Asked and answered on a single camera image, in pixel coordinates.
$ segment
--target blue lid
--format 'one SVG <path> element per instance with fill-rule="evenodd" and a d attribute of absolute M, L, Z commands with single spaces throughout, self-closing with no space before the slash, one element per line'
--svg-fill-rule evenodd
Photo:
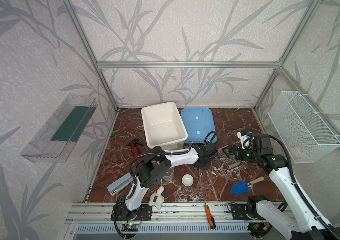
<path fill-rule="evenodd" d="M 188 138 L 185 141 L 186 144 L 191 142 L 202 143 L 209 132 L 215 131 L 214 119 L 210 109 L 183 108 L 181 114 L 184 127 L 188 134 Z M 215 136 L 212 142 L 215 143 L 216 141 L 217 137 Z"/>

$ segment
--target white plush toy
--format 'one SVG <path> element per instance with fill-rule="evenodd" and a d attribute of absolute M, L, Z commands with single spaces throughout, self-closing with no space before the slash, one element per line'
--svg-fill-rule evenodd
<path fill-rule="evenodd" d="M 162 203 L 165 201 L 165 197 L 163 197 L 161 194 L 163 192 L 165 188 L 163 186 L 160 186 L 157 190 L 157 192 L 154 192 L 151 196 L 150 196 L 150 201 L 148 201 L 148 205 L 149 206 L 155 206 L 157 207 L 157 209 L 161 209 L 162 208 Z"/>

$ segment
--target white plastic bin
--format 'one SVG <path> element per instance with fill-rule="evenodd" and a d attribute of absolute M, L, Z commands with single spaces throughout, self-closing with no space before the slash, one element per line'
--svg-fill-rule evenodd
<path fill-rule="evenodd" d="M 149 148 L 182 149 L 187 139 L 186 128 L 173 102 L 144 107 L 141 110 L 146 142 Z"/>

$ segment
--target brown marble tabletop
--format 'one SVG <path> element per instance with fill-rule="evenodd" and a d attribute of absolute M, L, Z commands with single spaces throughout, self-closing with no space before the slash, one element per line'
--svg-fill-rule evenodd
<path fill-rule="evenodd" d="M 236 133 L 247 129 L 254 133 L 260 133 L 259 125 L 251 108 L 211 108 L 217 132 L 217 148 L 230 144 L 240 145 Z M 127 195 L 131 185 L 115 196 L 107 191 L 107 186 L 118 178 L 128 173 L 127 166 L 132 159 L 129 146 L 126 146 L 134 138 L 139 138 L 144 146 L 138 146 L 141 153 L 150 150 L 146 145 L 145 131 L 142 122 L 141 109 L 120 109 L 115 122 L 108 146 L 98 169 L 96 180 L 92 186 L 89 202 L 115 202 L 117 195 Z M 174 167 L 174 179 L 170 182 L 161 180 L 165 187 L 163 196 L 166 202 L 198 202 L 203 201 L 199 183 L 203 183 L 203 195 L 207 202 L 246 202 L 252 195 L 263 194 L 270 201 L 284 201 L 284 198 L 275 184 L 266 173 L 258 166 L 248 162 L 239 162 L 239 165 L 228 170 L 230 164 L 236 160 L 228 159 L 222 152 L 212 161 L 210 170 L 201 170 L 193 165 Z M 182 184 L 181 179 L 185 174 L 194 178 L 190 187 Z M 249 182 L 260 176 L 265 180 L 250 188 L 249 192 L 242 195 L 231 193 L 231 187 L 239 182 Z M 150 188 L 143 202 L 148 202 L 150 195 L 159 188 L 160 184 Z"/>

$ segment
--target white bowl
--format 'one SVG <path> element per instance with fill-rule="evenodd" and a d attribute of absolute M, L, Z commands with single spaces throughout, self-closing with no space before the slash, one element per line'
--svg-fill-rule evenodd
<path fill-rule="evenodd" d="M 185 174 L 182 177 L 182 183 L 183 185 L 189 187 L 194 183 L 194 179 L 192 178 L 190 174 Z"/>

